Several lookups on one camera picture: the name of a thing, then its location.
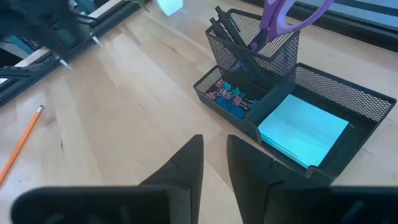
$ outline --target light blue sticky note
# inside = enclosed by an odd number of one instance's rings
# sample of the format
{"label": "light blue sticky note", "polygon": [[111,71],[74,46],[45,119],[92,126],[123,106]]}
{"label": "light blue sticky note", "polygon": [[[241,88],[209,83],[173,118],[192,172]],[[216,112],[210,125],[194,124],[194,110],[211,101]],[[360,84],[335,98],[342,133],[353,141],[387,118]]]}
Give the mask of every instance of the light blue sticky note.
{"label": "light blue sticky note", "polygon": [[348,122],[289,95],[259,125],[261,139],[301,166],[319,166]]}
{"label": "light blue sticky note", "polygon": [[183,7],[183,0],[156,0],[160,9],[169,16]]}

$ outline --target light wood surface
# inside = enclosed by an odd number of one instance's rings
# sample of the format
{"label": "light wood surface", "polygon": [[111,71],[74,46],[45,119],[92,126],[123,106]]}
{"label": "light wood surface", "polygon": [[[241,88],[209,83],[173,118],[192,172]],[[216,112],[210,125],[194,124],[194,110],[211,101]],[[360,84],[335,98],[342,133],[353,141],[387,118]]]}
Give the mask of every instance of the light wood surface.
{"label": "light wood surface", "polygon": [[[92,46],[0,108],[3,166],[39,105],[43,111],[0,189],[0,223],[12,201],[44,185],[134,185],[194,134],[205,138],[200,223],[241,223],[226,162],[226,136],[255,143],[202,104],[192,85],[212,66],[205,29],[216,6],[261,13],[237,0],[186,0],[167,17],[149,3]],[[298,60],[398,98],[398,54],[306,28]],[[336,185],[398,185],[398,109],[366,142]]]}

